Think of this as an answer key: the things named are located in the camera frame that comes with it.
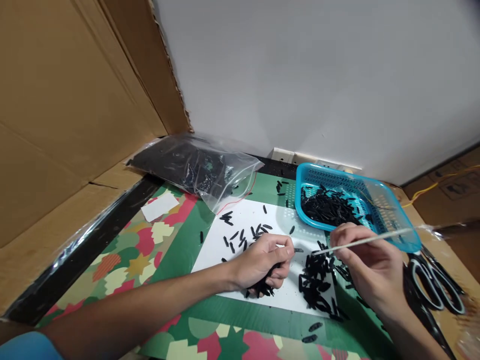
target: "hand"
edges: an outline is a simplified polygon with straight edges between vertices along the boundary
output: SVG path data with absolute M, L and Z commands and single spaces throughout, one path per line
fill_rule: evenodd
M 332 247 L 366 239 L 376 234 L 351 222 L 330 234 Z M 383 239 L 335 251 L 350 270 L 361 297 L 380 317 L 392 319 L 408 309 L 403 286 L 402 253 Z
M 230 283 L 233 284 L 230 290 L 246 289 L 256 284 L 277 263 L 280 263 L 280 267 L 274 269 L 265 282 L 272 288 L 279 289 L 289 274 L 290 260 L 294 254 L 294 244 L 290 236 L 263 234 L 240 256 L 225 263 L 229 267 Z

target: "white wall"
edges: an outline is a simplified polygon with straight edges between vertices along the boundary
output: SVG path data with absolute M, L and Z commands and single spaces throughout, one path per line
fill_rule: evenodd
M 480 140 L 480 25 L 456 0 L 157 0 L 196 131 L 404 183 Z

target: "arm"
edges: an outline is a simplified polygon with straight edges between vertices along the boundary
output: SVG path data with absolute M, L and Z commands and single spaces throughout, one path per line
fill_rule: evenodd
M 255 284 L 276 263 L 281 267 L 267 283 L 280 288 L 293 255 L 290 237 L 265 234 L 229 262 L 110 296 L 40 331 L 66 360 L 119 359 L 185 309 L 212 295 Z
M 331 246 L 349 244 L 375 234 L 349 222 L 330 235 Z M 349 268 L 355 288 L 379 316 L 404 359 L 448 360 L 407 304 L 403 288 L 402 253 L 385 240 L 335 252 Z

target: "forearm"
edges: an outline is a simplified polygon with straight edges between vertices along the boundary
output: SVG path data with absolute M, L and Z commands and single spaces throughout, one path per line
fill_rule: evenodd
M 449 360 L 407 304 L 394 317 L 380 319 L 403 359 Z
M 87 305 L 40 331 L 67 360 L 119 359 L 193 304 L 229 291 L 227 263 Z

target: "white paper scrap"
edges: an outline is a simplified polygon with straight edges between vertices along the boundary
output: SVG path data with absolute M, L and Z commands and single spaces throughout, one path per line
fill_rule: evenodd
M 264 205 L 267 210 L 266 214 L 263 209 Z M 232 211 L 230 222 L 233 226 L 219 219 L 228 211 Z M 225 292 L 220 294 L 220 296 L 309 315 L 328 317 L 329 314 L 326 312 L 307 308 L 307 302 L 303 298 L 303 294 L 299 292 L 299 274 L 303 274 L 307 255 L 314 250 L 320 250 L 317 241 L 327 245 L 325 232 L 305 224 L 298 217 L 295 209 L 292 208 L 244 199 L 231 209 L 222 211 L 213 220 L 191 272 L 219 264 L 222 262 L 222 258 L 229 261 L 240 255 L 243 252 L 243 246 L 239 247 L 240 233 L 243 230 L 243 236 L 246 238 L 248 245 L 250 245 L 255 242 L 250 227 L 256 230 L 259 224 L 267 224 L 272 227 L 271 230 L 268 230 L 269 233 L 284 235 L 288 235 L 292 227 L 295 226 L 290 237 L 293 241 L 293 246 L 303 249 L 303 252 L 295 253 L 290 262 L 288 277 L 283 281 L 283 286 L 280 289 L 274 290 L 274 296 L 264 296 L 258 299 L 252 297 L 245 298 L 245 291 L 243 293 L 240 291 Z M 240 233 L 230 240 L 236 232 Z M 235 254 L 232 253 L 230 247 L 225 246 L 224 236 L 228 242 L 232 242 Z M 326 274 L 325 281 L 333 282 L 330 273 Z M 329 304 L 332 304 L 332 299 L 337 300 L 335 287 L 332 285 L 322 296 Z
M 143 206 L 141 208 L 141 212 L 149 223 L 153 220 L 158 219 L 163 214 L 168 213 L 174 207 L 176 207 L 179 201 L 175 198 L 175 196 L 171 193 L 164 193 L 159 196 L 155 201 Z

